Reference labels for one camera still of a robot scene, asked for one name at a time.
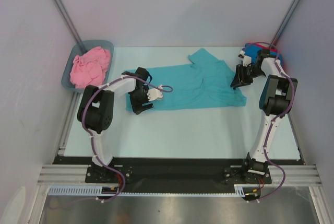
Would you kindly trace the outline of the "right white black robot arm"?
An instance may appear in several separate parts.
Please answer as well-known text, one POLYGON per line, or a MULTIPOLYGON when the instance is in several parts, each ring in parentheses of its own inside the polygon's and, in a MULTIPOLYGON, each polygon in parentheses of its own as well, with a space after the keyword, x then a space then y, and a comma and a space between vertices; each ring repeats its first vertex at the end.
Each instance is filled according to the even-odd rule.
POLYGON ((279 124, 291 110, 298 81, 284 71, 278 55, 272 55, 269 49, 260 49, 255 62, 246 55, 245 49, 240 51, 239 57, 242 62, 236 66, 231 88, 251 85, 259 76, 267 78, 259 99, 259 130, 241 169, 241 178, 253 183, 268 171, 270 147, 279 124))

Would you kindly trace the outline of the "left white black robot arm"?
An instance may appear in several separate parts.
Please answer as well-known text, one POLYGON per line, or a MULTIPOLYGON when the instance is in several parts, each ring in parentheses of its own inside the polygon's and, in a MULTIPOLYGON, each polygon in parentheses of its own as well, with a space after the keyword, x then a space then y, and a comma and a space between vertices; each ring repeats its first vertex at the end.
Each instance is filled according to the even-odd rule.
POLYGON ((115 169, 110 166, 113 154, 101 140, 113 120, 115 99, 128 94, 130 109, 136 115, 153 108, 149 96, 150 73, 142 67, 135 72, 123 72, 122 75, 100 86, 88 85, 79 105, 77 119, 88 133, 93 152, 92 162, 99 166, 97 176, 104 182, 115 177, 115 169))

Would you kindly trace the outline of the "teal t shirt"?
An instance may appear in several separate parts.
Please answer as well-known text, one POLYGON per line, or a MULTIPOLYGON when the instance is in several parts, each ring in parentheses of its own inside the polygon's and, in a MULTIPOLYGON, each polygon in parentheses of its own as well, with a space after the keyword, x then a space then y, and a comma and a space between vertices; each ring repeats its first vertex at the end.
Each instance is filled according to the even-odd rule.
POLYGON ((153 85, 169 85, 171 93, 153 102, 155 111, 244 107, 246 97, 230 84, 235 76, 224 60, 217 59, 205 49, 188 56, 189 64, 152 67, 153 85))

